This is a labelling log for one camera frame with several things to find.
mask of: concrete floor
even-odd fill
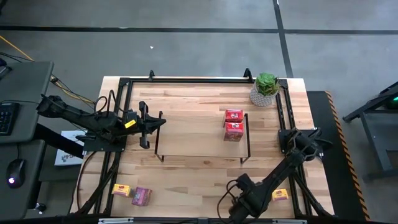
[[[398,29],[395,0],[279,0],[285,29]],[[276,29],[272,0],[36,0],[9,1],[1,24]],[[79,33],[2,31],[35,60],[55,62],[54,74],[72,90],[96,99],[105,75],[240,77],[271,72],[286,77],[278,34]],[[307,90],[329,90],[343,116],[397,81],[397,35],[286,35],[293,75]],[[2,52],[19,53],[4,42]],[[50,85],[49,95],[62,92]],[[63,99],[71,105],[85,104]],[[58,119],[41,122],[55,131],[75,129]],[[377,170],[361,123],[343,123],[359,176]],[[398,179],[361,183],[372,220],[397,223]],[[49,183],[46,215],[67,213],[70,197]],[[73,182],[62,188],[72,195]]]

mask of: plant pot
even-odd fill
[[[250,91],[250,100],[256,106],[268,106],[272,104],[276,94],[278,94],[278,92],[273,95],[264,96],[258,92],[257,85],[254,83],[253,88]]]

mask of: wooden table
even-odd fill
[[[118,89],[120,77],[104,77],[100,95]],[[313,128],[303,79],[287,79],[294,118],[299,129]],[[217,217],[216,205],[226,192],[229,180],[247,173],[253,181],[266,177],[284,158],[279,149],[277,131],[280,129],[276,104],[266,108],[254,106],[249,99],[251,84],[191,84],[191,83],[135,83],[132,89],[131,108],[138,110],[138,102],[144,100],[149,114],[158,116],[162,110],[169,116],[200,114],[222,116],[225,109],[242,109],[249,115],[251,158],[243,165],[238,158],[167,156],[161,163],[154,155],[156,134],[148,135],[150,149],[139,146],[139,136],[129,136],[122,153],[118,184],[147,187],[153,190],[147,207],[131,205],[131,198],[114,197],[111,215],[114,217]],[[194,126],[178,128],[195,129]],[[80,186],[81,204],[93,193],[100,179],[103,153],[97,153],[87,165]],[[319,159],[304,163],[308,188],[330,213],[333,213],[325,171]],[[279,188],[290,193],[289,181]],[[300,208],[304,212],[302,193],[297,186]],[[101,211],[108,189],[104,191]],[[222,217],[228,217],[231,198],[220,205]],[[76,210],[73,203],[71,212]],[[261,218],[293,218],[291,197],[271,202]]]

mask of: red snack box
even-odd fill
[[[151,189],[137,187],[136,191],[134,192],[134,198],[132,199],[131,203],[137,206],[147,206],[151,193],[152,193]]]
[[[225,122],[224,141],[240,141],[243,136],[243,123]]]
[[[243,121],[243,110],[225,110],[223,127],[225,122],[240,123]]]

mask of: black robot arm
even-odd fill
[[[303,194],[309,198],[311,205],[319,216],[331,216],[317,202],[308,187],[303,183],[296,173],[296,168],[305,161],[315,158],[321,146],[315,140],[316,136],[308,137],[298,129],[293,129],[289,139],[289,150],[287,156],[280,164],[261,182],[254,183],[247,174],[236,179],[236,186],[242,190],[239,197],[233,202],[229,209],[229,219],[233,223],[244,223],[244,219],[250,215],[254,218],[260,217],[268,208],[272,193],[290,174],[293,174]]]
[[[36,108],[38,114],[47,118],[62,118],[82,128],[89,130],[84,139],[101,138],[113,143],[129,134],[141,134],[140,146],[149,148],[147,134],[152,134],[157,128],[166,123],[165,119],[153,118],[148,115],[148,106],[139,102],[141,117],[136,111],[128,110],[126,120],[119,118],[116,113],[95,111],[87,113],[66,104],[59,96],[44,96]]]

